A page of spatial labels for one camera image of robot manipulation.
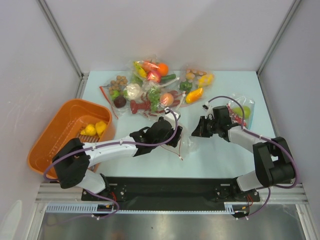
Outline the zip bag with yellow fruit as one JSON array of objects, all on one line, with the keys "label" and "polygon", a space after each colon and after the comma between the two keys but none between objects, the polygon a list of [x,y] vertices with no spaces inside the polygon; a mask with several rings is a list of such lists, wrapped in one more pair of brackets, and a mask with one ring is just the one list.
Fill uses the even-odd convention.
[{"label": "zip bag with yellow fruit", "polygon": [[182,123],[180,123],[179,126],[182,127],[182,132],[177,146],[161,145],[161,147],[183,161],[186,157],[199,149],[199,144],[196,138],[191,136],[191,131],[187,127]]}]

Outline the zip bag with green pear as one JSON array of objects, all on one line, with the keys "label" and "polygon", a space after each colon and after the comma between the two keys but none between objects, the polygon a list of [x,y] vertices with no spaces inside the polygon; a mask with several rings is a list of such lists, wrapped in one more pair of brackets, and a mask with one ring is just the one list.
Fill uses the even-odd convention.
[{"label": "zip bag with green pear", "polygon": [[243,124],[247,129],[251,128],[255,101],[246,95],[233,93],[231,99],[227,102],[226,106],[233,123]]}]

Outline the yellow fake lemon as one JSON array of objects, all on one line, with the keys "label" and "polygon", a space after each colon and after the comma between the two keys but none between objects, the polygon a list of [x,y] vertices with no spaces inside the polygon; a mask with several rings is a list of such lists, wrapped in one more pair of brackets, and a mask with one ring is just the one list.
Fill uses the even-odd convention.
[{"label": "yellow fake lemon", "polygon": [[84,129],[80,131],[80,135],[82,136],[90,136],[94,137],[97,134],[97,130],[94,124],[88,124]]}]

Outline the yellow fake pepper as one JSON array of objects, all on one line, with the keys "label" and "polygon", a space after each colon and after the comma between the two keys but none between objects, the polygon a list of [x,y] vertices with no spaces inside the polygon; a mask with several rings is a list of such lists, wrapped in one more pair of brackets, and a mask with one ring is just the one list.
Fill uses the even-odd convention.
[{"label": "yellow fake pepper", "polygon": [[95,124],[95,130],[99,137],[103,135],[106,129],[107,129],[107,124],[104,121],[99,121]]}]

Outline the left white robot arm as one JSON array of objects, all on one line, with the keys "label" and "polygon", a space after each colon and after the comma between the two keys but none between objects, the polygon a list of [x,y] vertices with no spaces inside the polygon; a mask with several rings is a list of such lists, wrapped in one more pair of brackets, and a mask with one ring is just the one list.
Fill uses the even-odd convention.
[{"label": "left white robot arm", "polygon": [[82,143],[79,138],[69,140],[52,159],[57,181],[62,189],[79,187],[97,199],[110,195],[107,178],[91,170],[102,162],[149,154],[161,145],[176,147],[183,127],[160,117],[151,127],[144,127],[119,140]]}]

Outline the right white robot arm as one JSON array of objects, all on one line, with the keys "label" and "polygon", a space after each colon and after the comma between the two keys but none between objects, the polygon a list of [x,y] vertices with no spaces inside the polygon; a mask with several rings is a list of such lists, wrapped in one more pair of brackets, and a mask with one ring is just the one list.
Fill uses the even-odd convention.
[{"label": "right white robot arm", "polygon": [[193,137],[210,138],[218,135],[229,143],[236,144],[253,154],[254,171],[235,179],[236,185],[230,188],[231,196],[242,201],[253,189],[278,187],[288,188],[283,183],[298,180],[297,168],[290,148],[283,137],[267,138],[258,135],[237,122],[232,122],[227,106],[202,106],[206,115],[199,118]]}]

